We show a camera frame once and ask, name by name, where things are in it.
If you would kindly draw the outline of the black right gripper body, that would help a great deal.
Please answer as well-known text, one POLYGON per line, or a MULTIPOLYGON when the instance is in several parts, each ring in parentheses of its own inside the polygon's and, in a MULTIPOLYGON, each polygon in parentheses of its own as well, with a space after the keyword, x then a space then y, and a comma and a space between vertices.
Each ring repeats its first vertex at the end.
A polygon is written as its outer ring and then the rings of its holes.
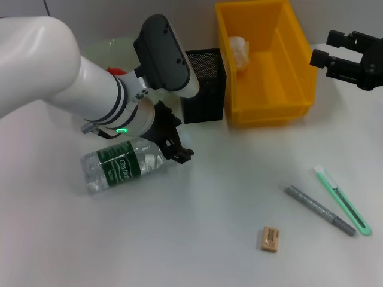
POLYGON ((361 74, 357 86, 366 91, 382 87, 382 39, 367 46, 361 58, 361 74))

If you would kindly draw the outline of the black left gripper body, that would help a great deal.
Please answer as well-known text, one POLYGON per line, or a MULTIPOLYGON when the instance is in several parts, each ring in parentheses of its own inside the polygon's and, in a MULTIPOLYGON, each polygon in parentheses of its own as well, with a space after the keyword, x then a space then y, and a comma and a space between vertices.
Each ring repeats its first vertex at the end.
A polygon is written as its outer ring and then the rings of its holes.
POLYGON ((140 137, 155 143, 161 152, 177 152, 172 136, 175 132, 175 116, 162 101, 154 105, 154 120, 150 128, 140 137))

